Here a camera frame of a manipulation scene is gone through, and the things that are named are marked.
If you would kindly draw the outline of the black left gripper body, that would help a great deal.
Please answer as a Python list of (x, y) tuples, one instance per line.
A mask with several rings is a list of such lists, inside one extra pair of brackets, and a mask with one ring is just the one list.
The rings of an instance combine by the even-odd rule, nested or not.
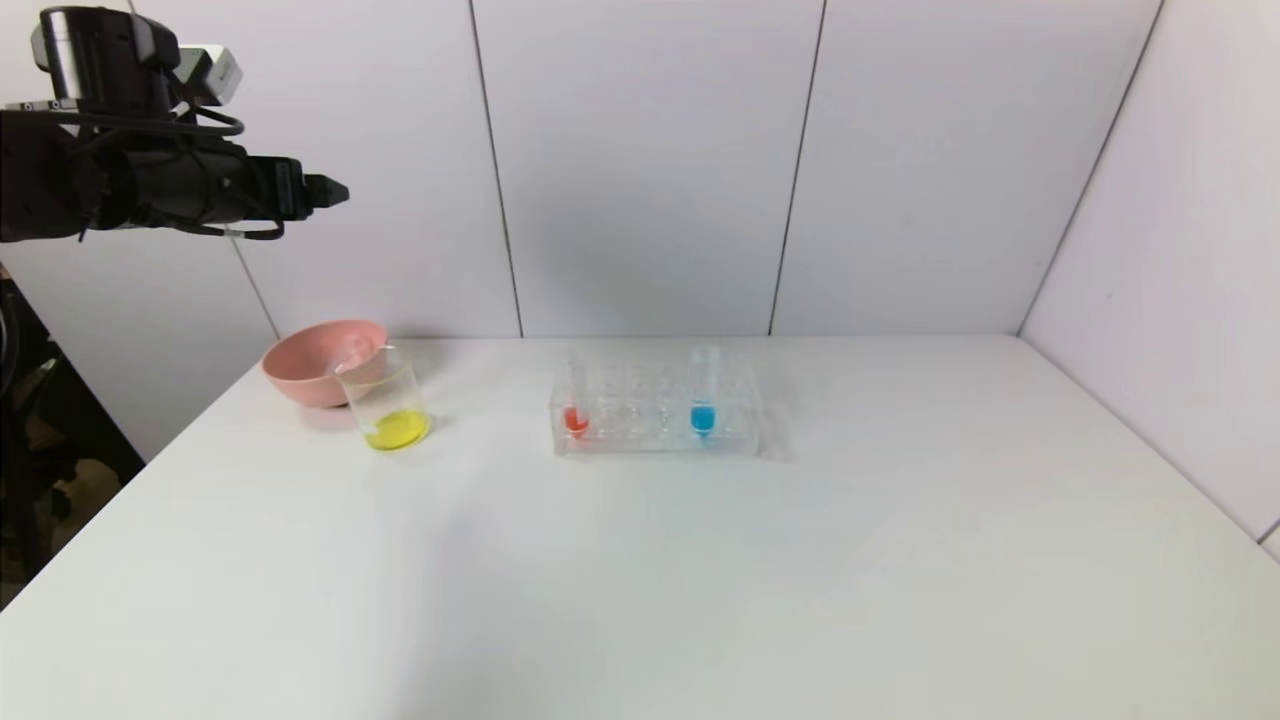
[(312, 213), (300, 161), (228, 141), (197, 141), (193, 152), (207, 190), (201, 222), (301, 222)]

